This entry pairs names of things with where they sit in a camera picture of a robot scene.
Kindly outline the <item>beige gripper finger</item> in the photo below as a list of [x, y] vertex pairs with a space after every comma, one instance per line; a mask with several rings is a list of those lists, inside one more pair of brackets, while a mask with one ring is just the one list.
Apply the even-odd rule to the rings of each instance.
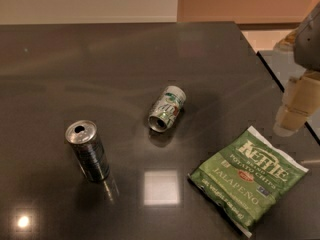
[[294, 29], [288, 33], [284, 38], [277, 42], [273, 49], [280, 52], [292, 52], [297, 36], [297, 30]]
[[290, 77], [276, 114], [274, 132], [281, 137], [296, 133], [320, 108], [320, 72], [306, 70], [300, 77]]

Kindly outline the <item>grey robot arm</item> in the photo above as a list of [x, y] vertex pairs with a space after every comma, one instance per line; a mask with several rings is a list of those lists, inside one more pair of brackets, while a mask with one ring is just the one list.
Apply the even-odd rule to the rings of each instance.
[[320, 2], [297, 28], [293, 57], [305, 72], [285, 87], [273, 127], [281, 137], [296, 133], [320, 107]]

